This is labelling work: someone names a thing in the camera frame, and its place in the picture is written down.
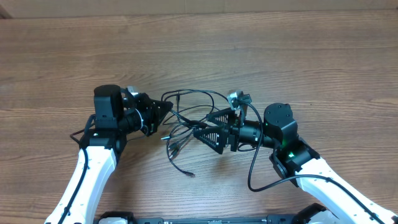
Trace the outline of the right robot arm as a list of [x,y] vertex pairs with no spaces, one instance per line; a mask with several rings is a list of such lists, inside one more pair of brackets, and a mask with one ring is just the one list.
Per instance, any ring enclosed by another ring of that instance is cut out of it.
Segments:
[[320,201],[340,223],[397,223],[397,214],[381,207],[341,178],[298,134],[290,105],[269,105],[257,121],[245,118],[250,103],[235,101],[232,108],[210,113],[212,126],[194,132],[194,137],[218,154],[226,146],[237,151],[240,144],[272,149],[269,156],[280,180],[259,187],[267,190],[291,182]]

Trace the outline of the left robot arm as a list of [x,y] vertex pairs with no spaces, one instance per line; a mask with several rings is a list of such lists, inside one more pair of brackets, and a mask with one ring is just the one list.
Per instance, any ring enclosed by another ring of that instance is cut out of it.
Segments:
[[79,131],[76,168],[46,223],[93,223],[104,187],[126,147],[127,135],[156,133],[173,107],[169,101],[153,100],[118,85],[96,87],[93,99],[95,113]]

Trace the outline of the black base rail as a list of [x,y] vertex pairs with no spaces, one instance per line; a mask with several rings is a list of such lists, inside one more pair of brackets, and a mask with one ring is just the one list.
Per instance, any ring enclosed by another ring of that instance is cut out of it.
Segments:
[[94,224],[339,224],[342,221],[323,205],[313,203],[296,214],[268,214],[261,217],[232,218],[136,218],[132,212],[106,212]]

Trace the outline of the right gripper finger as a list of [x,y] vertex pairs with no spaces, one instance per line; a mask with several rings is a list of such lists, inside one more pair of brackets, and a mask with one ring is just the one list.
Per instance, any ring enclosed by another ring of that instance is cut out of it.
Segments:
[[194,131],[193,136],[218,154],[222,154],[227,145],[229,133],[225,126],[217,126]]
[[231,108],[226,108],[220,111],[216,111],[210,114],[207,114],[206,120],[216,124],[218,126],[221,125],[233,125],[237,119],[237,115],[235,110]]

